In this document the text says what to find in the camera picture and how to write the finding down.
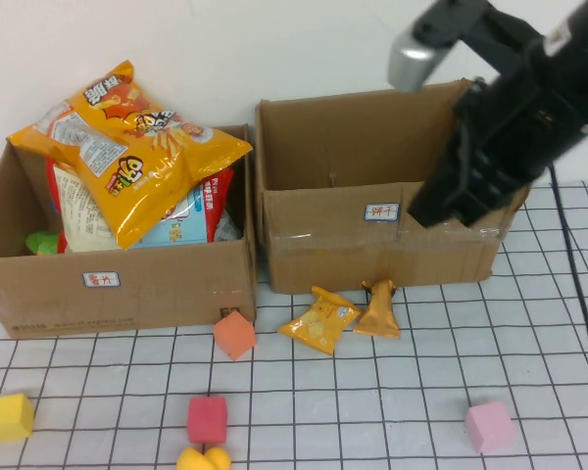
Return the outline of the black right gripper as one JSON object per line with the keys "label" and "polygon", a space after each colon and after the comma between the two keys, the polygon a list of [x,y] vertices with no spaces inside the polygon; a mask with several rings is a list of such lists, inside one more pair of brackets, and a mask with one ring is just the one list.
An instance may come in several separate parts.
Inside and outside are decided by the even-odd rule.
{"label": "black right gripper", "polygon": [[508,206],[588,134],[588,42],[472,49],[499,75],[455,107],[460,127],[408,208],[424,228]]}

